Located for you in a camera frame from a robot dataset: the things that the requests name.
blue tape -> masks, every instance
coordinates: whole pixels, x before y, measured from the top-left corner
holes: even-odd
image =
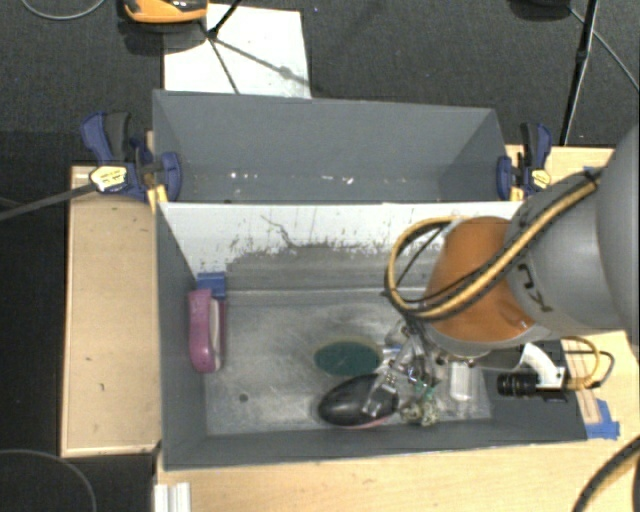
[[[587,437],[589,439],[612,439],[615,441],[620,437],[620,422],[611,419],[607,402],[596,398],[596,403],[598,404],[602,421],[585,425]]]
[[[208,288],[211,296],[217,300],[225,300],[227,297],[227,285],[224,272],[202,272],[196,277],[198,290]]]

gray robot arm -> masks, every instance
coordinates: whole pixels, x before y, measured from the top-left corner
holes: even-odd
[[[530,198],[507,237],[588,174]],[[554,221],[507,277],[522,309],[553,335],[624,329],[638,356],[638,126],[618,145],[597,191]]]

cable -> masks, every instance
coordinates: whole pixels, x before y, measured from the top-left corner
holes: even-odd
[[[227,9],[227,12],[225,12],[224,16],[222,16],[222,18],[220,18],[220,21],[216,24],[216,26],[213,27],[211,30],[209,30],[209,32],[207,32],[207,35],[209,37],[211,37],[211,38],[218,37],[218,32],[220,32],[220,29],[222,28],[222,25],[224,25],[227,22],[227,20],[229,18],[231,18],[231,15],[238,8],[238,5],[240,5],[241,1],[242,0],[234,0],[234,2],[231,4],[231,7],[229,7],[229,9]]]
[[[593,477],[591,477],[589,482],[587,482],[587,485],[582,489],[580,497],[573,507],[573,512],[583,512],[591,497],[596,493],[607,477],[622,466],[622,464],[627,460],[636,455],[638,451],[640,451],[640,436],[626,444],[613,457],[611,457],[611,459],[609,459],[607,463],[602,466],[595,475],[593,475]]]
[[[4,206],[5,208],[16,208],[20,205],[21,203],[18,201],[12,201],[11,199],[0,197],[0,206]]]
[[[39,201],[34,201],[33,203],[23,204],[16,208],[12,208],[11,210],[7,210],[5,212],[0,212],[0,222],[12,219],[13,217],[18,217],[19,215],[24,215],[25,213],[31,213],[40,208],[45,208],[46,206],[52,206],[54,204],[62,203],[64,201],[70,201],[76,197],[83,196],[90,192],[95,192],[96,186],[93,183],[89,183],[88,185],[84,185],[82,187],[77,187],[67,192],[61,192],[60,194],[55,194],[53,196],[45,197],[44,199],[40,199]]]
[[[29,2],[27,2],[27,0],[20,0],[20,1],[22,2],[22,5],[24,5],[25,8],[29,12],[31,12],[32,14],[35,14],[39,18],[44,18],[45,20],[49,20],[49,21],[72,21],[72,20],[77,20],[77,19],[83,18],[84,16],[88,16],[93,11],[98,10],[98,8],[100,8],[100,6],[102,6],[102,4],[105,3],[105,0],[98,0],[94,5],[92,5],[91,7],[89,7],[85,11],[77,12],[75,14],[67,14],[67,15],[62,15],[62,16],[56,16],[56,15],[53,15],[53,14],[47,14],[46,12],[42,12],[42,11],[37,10],[35,7],[33,7],[31,4],[29,4]]]
[[[576,11],[574,11],[572,7],[569,6],[568,9],[569,9],[569,12],[578,21],[580,21],[580,23],[582,23],[584,25],[584,22],[585,22],[584,18],[582,16],[580,16]],[[633,87],[635,88],[635,90],[638,93],[640,93],[640,86],[638,86],[638,82],[636,82],[636,79],[631,74],[631,71],[629,71],[629,68],[624,65],[624,63],[622,62],[622,59],[620,57],[618,57],[618,54],[615,51],[613,51],[613,48],[611,48],[611,46],[609,46],[609,44],[604,40],[604,38],[600,35],[600,33],[597,30],[594,29],[593,35],[600,42],[600,44],[604,47],[604,49],[607,51],[607,53],[609,53],[609,55],[611,55],[613,60],[616,61],[616,64],[618,64],[618,66],[620,66],[620,69],[627,76],[629,81],[633,84]]]
[[[564,121],[562,123],[562,132],[560,134],[560,144],[562,146],[566,146],[569,140],[569,133],[571,132],[571,125],[573,124],[573,117],[576,112],[578,98],[580,97],[580,90],[584,83],[587,63],[591,55],[591,44],[593,42],[593,32],[596,23],[597,11],[598,0],[589,0],[585,21],[583,23],[584,27],[582,37],[580,38],[580,46],[578,46],[578,51],[576,52],[576,68],[574,70],[573,81],[571,83],[567,111],[565,112]]]
[[[577,341],[578,343],[587,345],[591,349],[591,353],[596,358],[596,362],[593,364],[593,369],[591,370],[591,373],[585,377],[573,377],[572,379],[569,379],[566,386],[567,389],[570,389],[572,391],[581,391],[583,389],[591,389],[591,386],[595,382],[594,378],[596,376],[596,373],[598,372],[598,368],[600,367],[600,350],[598,349],[595,343],[593,343],[592,341],[589,341],[586,338],[582,338],[580,336],[567,336],[564,339],[570,340],[570,341]]]
[[[429,247],[431,245],[431,242],[433,242],[436,238],[438,238],[440,233],[442,233],[443,229],[444,229],[444,227],[438,228],[438,231],[436,231],[433,235],[431,235],[429,237],[429,239],[420,246],[420,249],[418,249],[416,251],[416,253],[411,257],[411,259],[409,260],[409,263],[407,263],[407,266],[404,267],[404,270],[400,274],[400,277],[398,277],[398,282],[396,283],[397,286],[400,286],[400,283],[402,283],[402,280],[405,278],[405,276],[407,275],[409,270],[411,270],[411,267],[413,267],[413,264],[416,262],[418,257],[427,249],[427,247]]]
[[[214,38],[207,36],[207,40],[211,44],[211,48],[213,48],[213,53],[216,54],[216,57],[218,58],[218,62],[220,63],[220,66],[222,67],[222,71],[224,71],[224,74],[226,75],[227,80],[229,81],[229,85],[231,85],[231,88],[233,89],[233,92],[235,94],[240,94],[240,90],[238,89],[238,86],[236,85],[236,82],[234,81],[233,77],[231,76],[231,72],[229,71],[229,68],[227,68],[227,65],[225,64],[224,60],[222,59],[222,55],[220,55],[220,52],[218,51],[218,48],[216,48],[216,42],[214,41]]]
[[[565,352],[565,354],[569,354],[569,355],[587,355],[587,354],[591,354],[593,355],[593,352],[591,350],[567,350]],[[613,368],[616,364],[616,358],[613,357],[613,354],[611,352],[607,352],[606,350],[601,350],[600,351],[600,355],[601,356],[605,356],[607,359],[609,359],[609,366],[607,367],[607,371],[604,373],[604,375],[602,376],[602,378],[596,382],[594,382],[593,384],[591,384],[591,386],[589,386],[587,389],[595,389],[595,388],[599,388],[602,387],[608,380],[609,377],[611,376],[611,372],[613,371]]]
[[[497,284],[498,280],[504,276],[505,272],[513,266],[514,262],[517,262],[518,259],[523,256],[522,253],[526,250],[528,244],[532,242],[552,220],[595,192],[598,182],[599,174],[595,175],[594,181],[586,181],[560,196],[559,199],[543,210],[515,240],[506,244],[501,251],[485,265],[486,269],[483,267],[482,273],[478,277],[473,276],[474,278],[470,284],[458,287],[453,294],[448,295],[444,299],[420,308],[410,307],[398,293],[395,279],[395,262],[397,256],[402,249],[406,247],[407,241],[411,239],[416,231],[423,230],[430,225],[452,222],[459,217],[427,219],[410,226],[400,235],[398,240],[396,240],[389,256],[385,273],[385,289],[389,294],[389,300],[399,311],[427,321],[442,320],[447,315],[457,314],[462,309],[469,307],[473,301],[478,300],[482,295],[488,293],[488,291]]]
[[[71,464],[71,462],[61,459],[60,457],[56,457],[55,455],[51,455],[45,452],[37,452],[35,450],[20,450],[20,449],[0,450],[0,456],[2,455],[32,455],[34,457],[41,457],[43,459],[52,460],[54,462],[61,464],[63,467],[68,468],[69,470],[71,470],[72,473],[74,473],[78,478],[80,478],[85,488],[87,489],[87,492],[89,493],[89,499],[91,500],[91,510],[93,512],[98,512],[98,503],[96,500],[96,494],[93,490],[93,487],[91,486],[91,482],[89,482],[89,479],[84,475],[84,473],[80,471],[76,466]]]

wooden board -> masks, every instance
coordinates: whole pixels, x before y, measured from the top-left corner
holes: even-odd
[[[73,186],[89,168],[72,170]],[[160,439],[148,206],[97,193],[69,214],[60,452],[151,451]]]

gray bin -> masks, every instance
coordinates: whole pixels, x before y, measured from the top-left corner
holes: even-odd
[[[340,380],[313,367],[314,346],[334,332],[379,341],[399,318],[380,291],[403,227],[427,212],[513,213],[475,203],[496,198],[492,111],[156,92],[154,133],[185,171],[182,204],[162,205],[156,225],[167,470],[584,439],[573,396],[506,399],[490,372],[490,419],[345,431],[313,417],[313,397]],[[216,270],[228,277],[228,360],[202,375],[186,296]]]

